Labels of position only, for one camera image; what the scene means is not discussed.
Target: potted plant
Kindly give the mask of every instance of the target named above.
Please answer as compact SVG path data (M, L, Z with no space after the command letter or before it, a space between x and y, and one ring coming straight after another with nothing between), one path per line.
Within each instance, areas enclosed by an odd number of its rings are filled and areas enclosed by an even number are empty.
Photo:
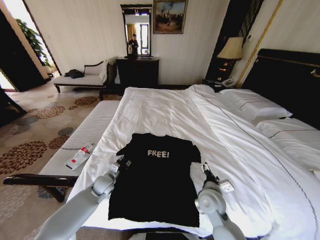
M37 36L39 37L39 34L32 30L31 28L27 27L27 23L16 19L19 27L21 28L22 32L24 33L26 39L28 40L29 44L31 45L35 55L40 60L42 66L45 67L45 70L47 73L51 73L53 71L53 66L50 65L48 61L47 55L44 53L44 49L41 47L42 43L37 39Z

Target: white pillow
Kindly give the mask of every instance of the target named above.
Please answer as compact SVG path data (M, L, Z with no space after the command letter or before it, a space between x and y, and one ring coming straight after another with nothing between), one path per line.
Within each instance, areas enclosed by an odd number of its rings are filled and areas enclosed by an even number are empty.
M297 164L320 176L320 131L295 118L266 120L256 126Z
M248 119L256 118L283 118L292 113L265 97L248 89L225 89L220 91L231 101Z
M101 64L98 66L86 66L85 67L85 75L99 75L101 72Z
M103 63L101 64L101 72L99 74L99 77L101 79L101 81L103 83L105 83L105 81L107 80L107 65L108 65L108 61L104 60Z

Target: lamp shade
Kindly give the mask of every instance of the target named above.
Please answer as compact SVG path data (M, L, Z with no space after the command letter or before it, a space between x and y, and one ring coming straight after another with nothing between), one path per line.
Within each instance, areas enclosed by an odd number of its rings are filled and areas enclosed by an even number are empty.
M242 41L243 37L229 37L224 48L218 54L217 58L221 59L241 59L242 58Z

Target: door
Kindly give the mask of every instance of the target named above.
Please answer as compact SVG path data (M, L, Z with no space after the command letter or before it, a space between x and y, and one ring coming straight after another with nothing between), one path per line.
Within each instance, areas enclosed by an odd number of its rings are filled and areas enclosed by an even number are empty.
M14 88L23 92L45 83L15 31L0 11L0 69Z

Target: floral carpet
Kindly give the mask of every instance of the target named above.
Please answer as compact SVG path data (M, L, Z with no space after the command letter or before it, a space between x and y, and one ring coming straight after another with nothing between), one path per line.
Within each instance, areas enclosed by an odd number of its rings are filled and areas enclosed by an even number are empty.
M99 103L99 91L51 82L7 93L27 114L0 128L0 240L32 240L62 203L38 186L4 185L13 174L37 174ZM120 100L105 95L105 100ZM77 239L128 239L127 232L81 229Z

